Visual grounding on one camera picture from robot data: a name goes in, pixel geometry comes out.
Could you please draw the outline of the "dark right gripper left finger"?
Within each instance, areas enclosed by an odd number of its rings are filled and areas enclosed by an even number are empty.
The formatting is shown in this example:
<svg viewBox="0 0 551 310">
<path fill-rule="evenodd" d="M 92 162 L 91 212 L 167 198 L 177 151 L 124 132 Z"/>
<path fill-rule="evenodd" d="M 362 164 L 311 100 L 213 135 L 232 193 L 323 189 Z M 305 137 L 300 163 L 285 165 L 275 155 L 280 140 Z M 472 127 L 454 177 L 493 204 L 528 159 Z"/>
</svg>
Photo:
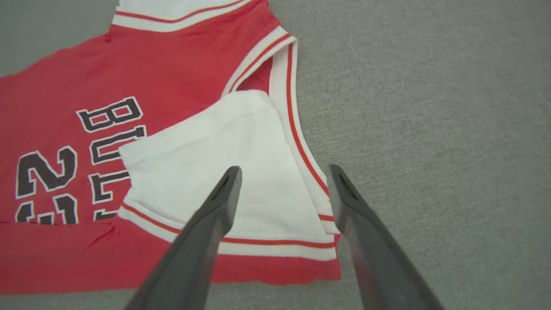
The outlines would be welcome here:
<svg viewBox="0 0 551 310">
<path fill-rule="evenodd" d="M 241 168 L 229 167 L 130 299 L 127 310 L 205 308 L 218 247 L 232 229 L 241 184 Z"/>
</svg>

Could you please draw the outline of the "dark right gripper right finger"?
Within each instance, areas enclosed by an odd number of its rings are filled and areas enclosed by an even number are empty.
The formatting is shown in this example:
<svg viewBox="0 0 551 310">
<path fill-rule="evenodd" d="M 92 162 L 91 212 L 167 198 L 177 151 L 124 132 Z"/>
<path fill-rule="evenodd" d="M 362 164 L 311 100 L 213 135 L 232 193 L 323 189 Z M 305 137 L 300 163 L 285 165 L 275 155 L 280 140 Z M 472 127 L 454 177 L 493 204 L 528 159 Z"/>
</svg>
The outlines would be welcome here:
<svg viewBox="0 0 551 310">
<path fill-rule="evenodd" d="M 344 170 L 329 166 L 333 218 L 347 241 L 366 310 L 442 310 L 382 220 L 368 206 Z"/>
</svg>

